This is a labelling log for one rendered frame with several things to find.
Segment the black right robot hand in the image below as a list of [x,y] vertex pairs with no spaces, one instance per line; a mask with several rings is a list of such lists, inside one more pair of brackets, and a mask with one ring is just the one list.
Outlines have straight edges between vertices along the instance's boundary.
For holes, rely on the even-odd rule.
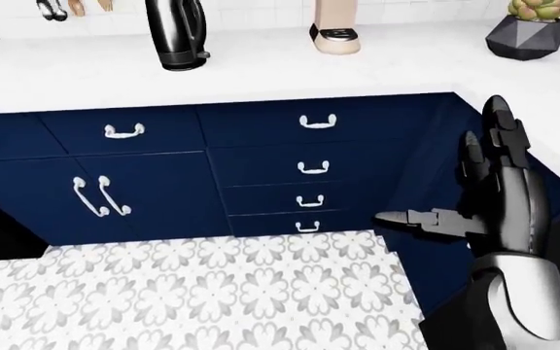
[[524,125],[501,95],[487,99],[481,122],[480,135],[468,130],[459,139],[455,176],[463,191],[455,209],[379,212],[374,223],[428,239],[465,239],[476,257],[543,256],[549,201],[543,178],[527,159]]

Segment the black electric kettle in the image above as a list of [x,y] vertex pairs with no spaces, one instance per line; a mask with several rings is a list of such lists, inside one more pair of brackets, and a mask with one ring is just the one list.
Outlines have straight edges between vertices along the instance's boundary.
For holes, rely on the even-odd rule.
[[163,69],[187,71],[207,62],[206,18],[199,0],[145,0],[145,6]]

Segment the succulent in grey faceted pot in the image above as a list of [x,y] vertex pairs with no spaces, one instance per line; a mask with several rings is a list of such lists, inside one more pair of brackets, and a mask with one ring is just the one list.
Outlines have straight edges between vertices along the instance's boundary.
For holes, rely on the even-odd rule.
[[560,48],[560,0],[510,0],[508,14],[485,37],[498,57],[536,60]]

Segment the navy blue cabinet unit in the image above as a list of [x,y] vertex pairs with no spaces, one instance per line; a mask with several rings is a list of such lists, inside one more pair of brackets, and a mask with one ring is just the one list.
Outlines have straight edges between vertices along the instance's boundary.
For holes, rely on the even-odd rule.
[[[464,285],[468,241],[373,218],[455,209],[459,139],[482,133],[481,113],[451,92],[3,113],[0,209],[49,246],[373,229],[433,311]],[[335,127],[298,122],[329,114]],[[560,179],[527,159],[557,218]]]

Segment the black silver hanging utensil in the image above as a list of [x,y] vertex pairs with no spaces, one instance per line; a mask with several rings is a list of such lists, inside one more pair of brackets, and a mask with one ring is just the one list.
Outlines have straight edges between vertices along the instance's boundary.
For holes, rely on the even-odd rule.
[[55,20],[64,22],[68,18],[67,12],[62,8],[59,0],[35,0],[41,16],[47,21]]

